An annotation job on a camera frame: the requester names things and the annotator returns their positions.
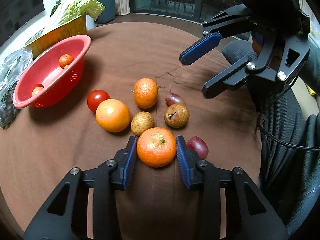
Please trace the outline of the napa cabbage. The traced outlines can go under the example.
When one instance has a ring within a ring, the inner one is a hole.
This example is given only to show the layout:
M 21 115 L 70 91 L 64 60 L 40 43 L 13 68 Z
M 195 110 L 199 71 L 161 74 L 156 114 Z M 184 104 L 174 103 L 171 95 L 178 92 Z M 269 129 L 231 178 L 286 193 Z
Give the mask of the napa cabbage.
M 105 10 L 105 6 L 98 0 L 63 0 L 50 16 L 49 24 L 57 28 L 82 14 L 96 20 Z

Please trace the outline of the light orange round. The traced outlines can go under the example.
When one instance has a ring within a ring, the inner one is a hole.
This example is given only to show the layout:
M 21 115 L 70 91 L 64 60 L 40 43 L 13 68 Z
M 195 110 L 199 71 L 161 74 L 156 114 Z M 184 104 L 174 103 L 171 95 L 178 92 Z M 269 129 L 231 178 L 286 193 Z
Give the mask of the light orange round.
M 95 112 L 98 125 L 112 133 L 123 131 L 129 126 L 131 113 L 127 105 L 117 99 L 107 99 L 99 104 Z

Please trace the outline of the dark orange top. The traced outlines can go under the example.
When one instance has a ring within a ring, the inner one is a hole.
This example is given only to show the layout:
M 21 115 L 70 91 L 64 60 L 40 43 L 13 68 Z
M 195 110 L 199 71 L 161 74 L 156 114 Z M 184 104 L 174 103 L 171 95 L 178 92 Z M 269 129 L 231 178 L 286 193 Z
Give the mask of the dark orange top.
M 63 54 L 60 58 L 59 58 L 59 66 L 61 68 L 65 68 L 66 66 L 70 65 L 74 60 L 74 57 L 72 55 L 69 54 Z

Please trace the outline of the plastic bag of vegetables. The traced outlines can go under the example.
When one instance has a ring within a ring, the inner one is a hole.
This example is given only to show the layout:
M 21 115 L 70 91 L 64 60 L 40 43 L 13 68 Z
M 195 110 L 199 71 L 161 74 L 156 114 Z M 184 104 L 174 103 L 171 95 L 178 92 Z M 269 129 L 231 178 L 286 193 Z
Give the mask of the plastic bag of vegetables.
M 1 63 L 1 129 L 8 128 L 20 111 L 13 104 L 13 94 L 21 75 L 32 61 L 32 51 L 21 48 L 8 55 Z

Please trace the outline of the black wall television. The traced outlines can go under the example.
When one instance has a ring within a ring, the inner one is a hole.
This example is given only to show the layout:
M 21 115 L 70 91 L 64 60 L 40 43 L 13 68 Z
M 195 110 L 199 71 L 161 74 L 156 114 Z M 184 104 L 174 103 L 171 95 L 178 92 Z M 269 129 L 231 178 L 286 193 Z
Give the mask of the black wall television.
M 1 44 L 42 11 L 43 0 L 1 0 Z

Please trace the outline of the person dark grey clothing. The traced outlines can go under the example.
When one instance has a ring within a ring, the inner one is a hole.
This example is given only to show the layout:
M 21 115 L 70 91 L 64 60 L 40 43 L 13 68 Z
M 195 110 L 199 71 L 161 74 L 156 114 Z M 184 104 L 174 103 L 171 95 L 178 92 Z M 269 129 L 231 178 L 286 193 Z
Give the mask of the person dark grey clothing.
M 246 83 L 263 128 L 298 146 L 319 147 L 319 115 L 304 118 L 292 90 L 280 99 L 272 85 Z M 298 151 L 261 134 L 260 190 L 285 224 L 290 239 L 319 239 L 319 152 Z

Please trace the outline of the brown longan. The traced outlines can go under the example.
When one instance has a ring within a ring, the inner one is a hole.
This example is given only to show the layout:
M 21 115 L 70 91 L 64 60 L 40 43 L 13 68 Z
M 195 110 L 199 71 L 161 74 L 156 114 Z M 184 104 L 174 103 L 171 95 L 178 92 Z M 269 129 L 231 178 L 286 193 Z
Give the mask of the brown longan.
M 155 127 L 155 120 L 149 112 L 139 112 L 131 121 L 131 131 L 138 137 L 153 127 Z
M 181 128 L 185 126 L 189 118 L 189 110 L 181 103 L 175 103 L 169 106 L 164 113 L 164 121 L 171 128 Z

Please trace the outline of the brown round tablecloth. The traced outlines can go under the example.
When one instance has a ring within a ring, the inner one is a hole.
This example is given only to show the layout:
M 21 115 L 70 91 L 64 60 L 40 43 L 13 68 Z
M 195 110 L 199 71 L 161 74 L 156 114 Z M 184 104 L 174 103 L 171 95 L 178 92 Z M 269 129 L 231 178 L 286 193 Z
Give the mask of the brown round tablecloth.
M 203 84 L 225 69 L 221 49 L 190 66 L 180 64 L 180 52 L 198 40 L 181 29 L 147 22 L 103 25 L 88 32 L 92 44 L 85 72 L 62 101 L 46 109 L 24 108 L 8 129 L 1 130 L 1 220 L 19 235 L 56 185 L 73 167 L 95 168 L 124 148 L 129 128 L 109 133 L 87 107 L 87 96 L 103 89 L 137 114 L 133 87 L 149 77 L 158 85 L 158 101 L 151 110 L 164 127 L 165 97 L 184 98 L 188 123 L 174 135 L 198 136 L 209 147 L 207 159 L 230 170 L 242 167 L 253 181 L 260 170 L 260 144 L 255 132 L 257 114 L 246 88 L 226 91 L 208 100 Z

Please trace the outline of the red tomato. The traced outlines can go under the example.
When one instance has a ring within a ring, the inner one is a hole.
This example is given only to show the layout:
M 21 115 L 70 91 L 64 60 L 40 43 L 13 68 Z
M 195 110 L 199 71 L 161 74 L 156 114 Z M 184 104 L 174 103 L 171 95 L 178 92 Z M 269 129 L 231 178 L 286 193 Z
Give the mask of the red tomato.
M 110 96 L 106 91 L 102 89 L 93 90 L 87 96 L 87 106 L 90 111 L 95 113 L 100 103 L 108 99 L 110 99 Z

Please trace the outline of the small orange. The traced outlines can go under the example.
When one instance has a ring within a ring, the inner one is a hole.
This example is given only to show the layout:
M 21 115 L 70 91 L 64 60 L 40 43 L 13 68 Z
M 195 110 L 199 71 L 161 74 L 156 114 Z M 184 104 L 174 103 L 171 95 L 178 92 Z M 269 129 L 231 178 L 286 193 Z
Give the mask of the small orange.
M 41 92 L 44 89 L 44 87 L 41 86 L 37 86 L 33 89 L 31 96 L 36 96 L 37 94 L 39 94 L 39 92 Z

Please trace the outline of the red plastic basin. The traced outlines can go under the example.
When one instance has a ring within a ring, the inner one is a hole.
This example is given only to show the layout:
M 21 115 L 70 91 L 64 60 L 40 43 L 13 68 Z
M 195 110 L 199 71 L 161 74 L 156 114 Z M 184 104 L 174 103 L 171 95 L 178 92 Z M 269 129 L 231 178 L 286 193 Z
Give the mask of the red plastic basin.
M 64 99 L 80 81 L 85 68 L 85 54 L 91 46 L 87 35 L 66 38 L 39 55 L 21 75 L 13 94 L 13 104 L 22 109 L 27 106 L 47 108 Z M 61 68 L 63 54 L 74 57 L 73 62 Z M 35 87 L 44 89 L 31 96 Z

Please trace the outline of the red grape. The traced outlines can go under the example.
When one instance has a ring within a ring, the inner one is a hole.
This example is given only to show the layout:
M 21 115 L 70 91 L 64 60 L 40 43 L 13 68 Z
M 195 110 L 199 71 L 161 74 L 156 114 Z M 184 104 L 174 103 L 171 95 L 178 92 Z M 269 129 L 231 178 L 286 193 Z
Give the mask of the red grape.
M 165 102 L 168 106 L 171 106 L 176 103 L 185 105 L 185 100 L 175 93 L 169 93 L 165 98 Z
M 187 141 L 187 146 L 191 150 L 195 150 L 198 153 L 200 159 L 205 159 L 209 153 L 207 144 L 197 136 L 191 137 Z

